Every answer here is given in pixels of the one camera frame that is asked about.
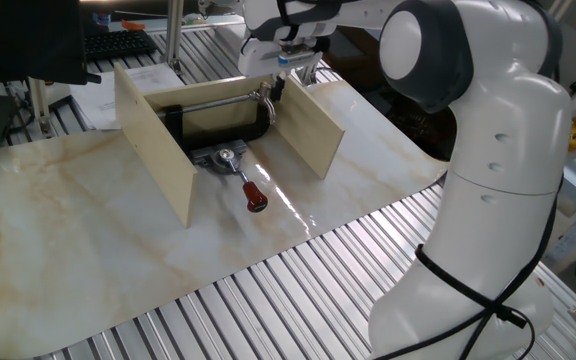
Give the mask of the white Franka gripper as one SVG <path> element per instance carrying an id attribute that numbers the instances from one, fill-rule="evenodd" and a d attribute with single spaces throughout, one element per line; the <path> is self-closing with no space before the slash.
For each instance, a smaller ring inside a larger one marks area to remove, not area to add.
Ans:
<path id="1" fill-rule="evenodd" d="M 238 69 L 248 77 L 289 73 L 296 68 L 316 65 L 322 57 L 322 51 L 315 51 L 307 44 L 282 46 L 276 42 L 249 38 L 240 48 Z M 275 77 L 271 90 L 272 102 L 281 100 L 286 78 L 286 74 L 279 74 Z"/>

